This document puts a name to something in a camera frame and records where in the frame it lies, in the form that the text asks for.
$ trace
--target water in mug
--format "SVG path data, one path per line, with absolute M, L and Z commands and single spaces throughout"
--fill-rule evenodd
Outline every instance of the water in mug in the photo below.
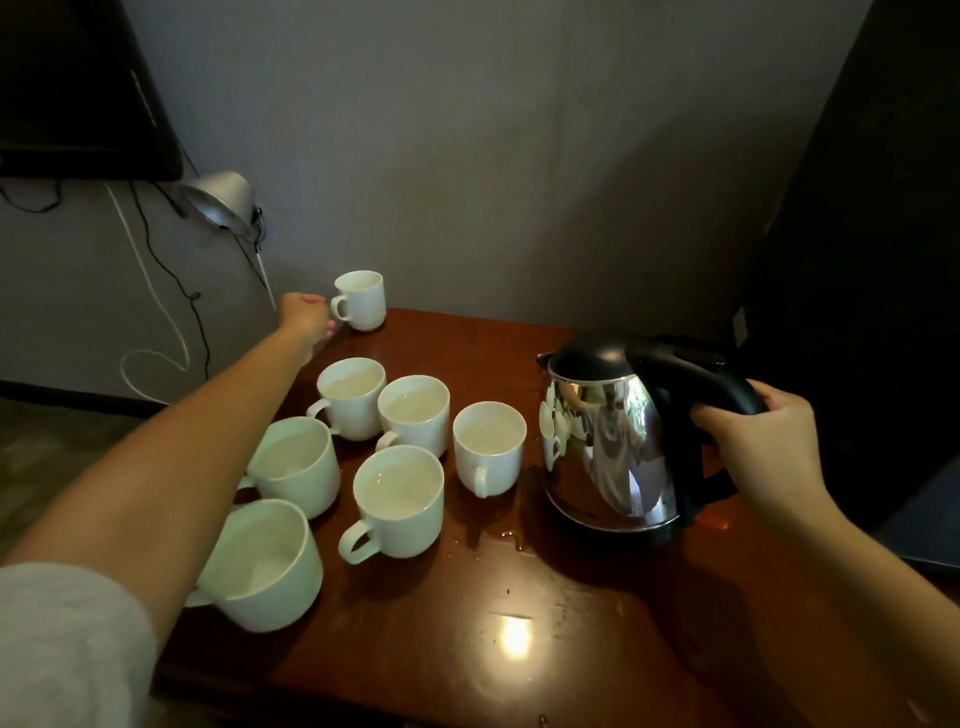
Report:
M 277 581 L 300 553 L 300 535 L 278 533 L 275 523 L 255 522 L 238 529 L 217 550 L 225 556 L 207 586 L 218 598 L 236 598 Z
M 381 519 L 405 519 L 419 513 L 437 493 L 431 464 L 410 458 L 383 468 L 362 497 L 363 506 Z
M 376 389 L 376 385 L 380 383 L 380 378 L 380 372 L 373 367 L 362 369 L 359 372 L 351 372 L 339 379 L 334 379 L 329 384 L 325 384 L 321 394 L 332 400 L 349 400 L 352 397 L 362 397 Z
M 508 423 L 473 423 L 467 425 L 457 437 L 468 449 L 481 455 L 498 455 L 509 452 L 521 440 L 522 432 Z
M 383 414 L 395 423 L 423 423 L 439 415 L 445 404 L 446 395 L 439 387 L 424 387 L 394 398 Z
M 281 478 L 305 471 L 324 454 L 326 435 L 317 430 L 289 435 L 266 447 L 250 467 L 253 477 Z

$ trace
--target silver lamp shade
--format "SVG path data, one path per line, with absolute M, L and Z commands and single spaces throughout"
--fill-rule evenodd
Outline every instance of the silver lamp shade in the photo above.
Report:
M 253 188 L 236 172 L 217 172 L 182 184 L 183 196 L 221 230 L 249 237 Z

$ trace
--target kettle base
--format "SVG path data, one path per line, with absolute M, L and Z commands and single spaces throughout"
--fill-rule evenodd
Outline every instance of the kettle base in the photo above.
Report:
M 550 502 L 554 504 L 558 511 L 563 513 L 571 521 L 579 523 L 582 526 L 590 528 L 594 531 L 603 531 L 605 533 L 660 533 L 669 538 L 675 529 L 675 526 L 680 525 L 680 516 L 676 515 L 668 521 L 660 521 L 654 524 L 647 523 L 643 519 L 632 518 L 630 516 L 623 516 L 618 513 L 614 513 L 612 509 L 607 506 L 603 508 L 604 516 L 599 516 L 598 514 L 591 513 L 585 508 L 579 508 L 572 503 L 567 502 L 565 499 L 559 497 L 559 494 L 554 492 L 554 488 L 551 488 L 549 485 L 545 488 L 547 497 L 550 498 Z

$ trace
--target white cable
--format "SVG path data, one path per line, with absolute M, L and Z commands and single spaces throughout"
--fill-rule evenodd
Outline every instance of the white cable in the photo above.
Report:
M 154 297 L 154 301 L 156 302 L 156 305 L 159 307 L 161 311 L 163 311 L 163 315 L 167 317 L 167 321 L 169 321 L 170 326 L 173 327 L 174 333 L 177 335 L 177 338 L 180 339 L 180 346 L 183 348 L 183 364 L 182 365 L 174 361 L 173 359 L 171 359 L 165 353 L 155 352 L 152 349 L 135 349 L 132 352 L 127 352 L 122 357 L 120 357 L 120 376 L 123 378 L 125 382 L 127 382 L 127 386 L 133 389 L 134 392 L 140 395 L 140 397 L 142 397 L 144 400 L 155 401 L 158 404 L 169 404 L 170 402 L 158 400 L 156 397 L 151 397 L 150 395 L 145 394 L 141 392 L 139 389 L 137 389 L 136 387 L 134 387 L 133 383 L 130 381 L 130 378 L 127 377 L 127 372 L 124 369 L 124 366 L 127 364 L 127 359 L 136 353 L 151 353 L 154 356 L 159 356 L 161 359 L 165 359 L 169 361 L 171 364 L 177 367 L 177 369 L 179 369 L 181 372 L 186 373 L 186 371 L 190 368 L 190 350 L 187 349 L 186 347 L 186 340 L 183 338 L 183 334 L 180 333 L 180 329 L 177 328 L 177 324 L 176 322 L 174 322 L 174 317 L 170 315 L 170 312 L 166 308 L 164 308 L 163 303 L 160 302 L 160 298 L 156 294 L 156 291 L 154 290 L 154 284 L 150 280 L 150 275 L 147 273 L 147 266 L 143 264 L 143 258 L 140 257 L 140 252 L 136 249 L 136 243 L 133 242 L 133 233 L 131 233 L 130 231 L 130 225 L 127 223 L 127 217 L 126 215 L 124 215 L 123 209 L 120 207 L 120 203 L 117 202 L 116 195 L 113 194 L 113 189 L 106 182 L 104 182 L 104 187 L 107 188 L 107 192 L 110 195 L 110 199 L 113 200 L 113 206 L 116 207 L 117 215 L 120 216 L 120 222 L 123 223 L 123 229 L 127 232 L 127 239 L 130 240 L 130 247 L 133 250 L 133 254 L 136 256 L 136 262 L 140 266 L 140 271 L 143 273 L 143 279 L 147 281 L 147 288 L 150 289 L 150 295 Z M 260 270 L 261 271 L 263 270 L 263 263 L 260 263 Z
M 270 305 L 274 307 L 276 311 L 276 301 L 274 300 L 274 291 L 270 287 L 270 279 L 267 278 L 267 270 L 263 267 L 263 258 L 260 257 L 259 246 L 253 249 L 253 254 L 256 255 L 256 262 L 260 266 L 260 273 L 263 274 L 263 284 L 267 286 L 267 295 L 270 296 Z

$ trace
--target floor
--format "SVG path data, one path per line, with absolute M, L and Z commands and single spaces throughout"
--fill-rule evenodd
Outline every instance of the floor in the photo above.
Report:
M 60 490 L 140 422 L 0 400 L 0 558 Z

